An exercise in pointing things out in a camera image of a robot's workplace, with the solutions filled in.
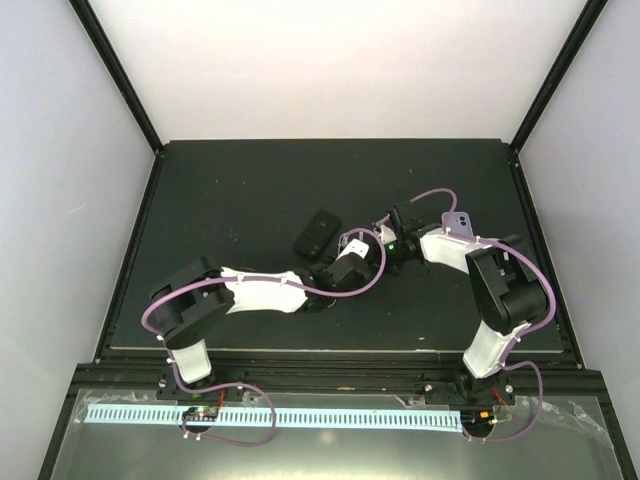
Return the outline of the black cased phone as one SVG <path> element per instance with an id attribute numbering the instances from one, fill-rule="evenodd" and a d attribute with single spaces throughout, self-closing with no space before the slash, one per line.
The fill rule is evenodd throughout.
<path id="1" fill-rule="evenodd" d="M 341 219 L 327 211 L 314 214 L 294 242 L 294 252 L 307 260 L 316 260 L 341 227 Z"/>

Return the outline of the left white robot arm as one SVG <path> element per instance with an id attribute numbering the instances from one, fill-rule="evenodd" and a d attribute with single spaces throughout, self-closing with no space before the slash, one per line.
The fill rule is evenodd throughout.
<path id="1" fill-rule="evenodd" d="M 258 311 L 321 312 L 339 299 L 366 292 L 380 275 L 358 251 L 342 254 L 331 264 L 276 274 L 237 271 L 201 258 L 152 295 L 141 324 L 164 343 L 181 389 L 202 399 L 215 384 L 206 337 L 225 317 Z"/>

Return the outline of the lilac phone case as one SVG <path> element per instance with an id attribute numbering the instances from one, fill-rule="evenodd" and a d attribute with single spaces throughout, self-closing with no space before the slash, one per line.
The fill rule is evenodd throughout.
<path id="1" fill-rule="evenodd" d="M 445 212 L 441 215 L 441 223 L 445 232 L 470 237 L 474 236 L 470 217 L 466 212 Z"/>

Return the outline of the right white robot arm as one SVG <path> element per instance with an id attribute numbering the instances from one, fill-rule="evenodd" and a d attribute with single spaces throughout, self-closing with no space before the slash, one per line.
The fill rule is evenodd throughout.
<path id="1" fill-rule="evenodd" d="M 489 401 L 516 344 L 545 327 L 555 316 L 557 301 L 550 282 L 526 256 L 517 235 L 489 239 L 473 233 L 462 211 L 442 214 L 439 226 L 428 226 L 412 202 L 397 204 L 375 224 L 395 268 L 410 260 L 440 264 L 469 278 L 479 326 L 462 356 L 462 367 L 444 381 L 429 380 L 433 392 L 452 390 L 465 405 Z"/>

